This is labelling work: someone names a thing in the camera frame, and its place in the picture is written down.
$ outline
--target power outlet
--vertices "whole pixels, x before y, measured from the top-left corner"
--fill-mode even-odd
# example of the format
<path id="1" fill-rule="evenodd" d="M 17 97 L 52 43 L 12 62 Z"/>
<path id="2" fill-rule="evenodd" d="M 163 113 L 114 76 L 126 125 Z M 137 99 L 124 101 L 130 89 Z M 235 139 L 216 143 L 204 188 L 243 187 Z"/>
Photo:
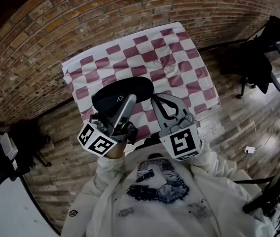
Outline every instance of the power outlet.
<path id="1" fill-rule="evenodd" d="M 253 154 L 255 152 L 255 148 L 254 147 L 246 147 L 244 149 L 244 152 L 248 153 L 248 154 Z"/>

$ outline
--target person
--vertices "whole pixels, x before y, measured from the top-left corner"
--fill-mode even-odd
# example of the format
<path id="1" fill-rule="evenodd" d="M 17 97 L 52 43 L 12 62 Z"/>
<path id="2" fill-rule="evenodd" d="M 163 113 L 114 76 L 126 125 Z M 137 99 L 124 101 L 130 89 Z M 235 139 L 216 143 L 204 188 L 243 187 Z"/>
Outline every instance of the person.
<path id="1" fill-rule="evenodd" d="M 249 193 L 231 179 L 236 163 L 202 141 L 202 153 L 173 160 L 162 144 L 126 157 L 118 144 L 98 159 L 96 175 L 69 209 L 61 237 L 269 237 L 259 208 L 242 211 Z"/>

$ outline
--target brick wall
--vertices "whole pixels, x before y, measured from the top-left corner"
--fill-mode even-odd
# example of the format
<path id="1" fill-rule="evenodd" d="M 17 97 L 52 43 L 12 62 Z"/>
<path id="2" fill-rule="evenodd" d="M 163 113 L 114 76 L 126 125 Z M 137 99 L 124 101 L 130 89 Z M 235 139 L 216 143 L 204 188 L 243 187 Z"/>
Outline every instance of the brick wall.
<path id="1" fill-rule="evenodd" d="M 198 48 L 248 38 L 280 0 L 29 0 L 0 29 L 0 121 L 68 99 L 61 62 L 100 43 L 174 21 Z"/>

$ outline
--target checkered tablecloth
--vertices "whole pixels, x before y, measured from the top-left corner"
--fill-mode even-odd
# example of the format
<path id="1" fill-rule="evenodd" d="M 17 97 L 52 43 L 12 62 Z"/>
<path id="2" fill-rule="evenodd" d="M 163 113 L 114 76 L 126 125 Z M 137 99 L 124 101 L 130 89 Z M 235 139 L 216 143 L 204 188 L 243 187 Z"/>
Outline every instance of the checkered tablecloth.
<path id="1" fill-rule="evenodd" d="M 219 105 L 208 70 L 178 22 L 93 47 L 65 62 L 63 72 L 83 121 L 96 112 L 93 94 L 130 77 L 150 79 L 155 93 L 183 99 L 193 114 Z M 136 104 L 130 121 L 139 129 L 138 139 L 160 130 L 150 100 Z"/>

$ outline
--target white wall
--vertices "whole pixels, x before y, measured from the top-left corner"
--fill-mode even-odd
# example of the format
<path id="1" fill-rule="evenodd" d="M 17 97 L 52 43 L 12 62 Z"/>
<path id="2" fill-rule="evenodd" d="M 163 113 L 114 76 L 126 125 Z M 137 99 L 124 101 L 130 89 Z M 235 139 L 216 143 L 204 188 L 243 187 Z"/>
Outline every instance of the white wall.
<path id="1" fill-rule="evenodd" d="M 57 237 L 34 206 L 20 178 L 0 185 L 0 237 Z"/>

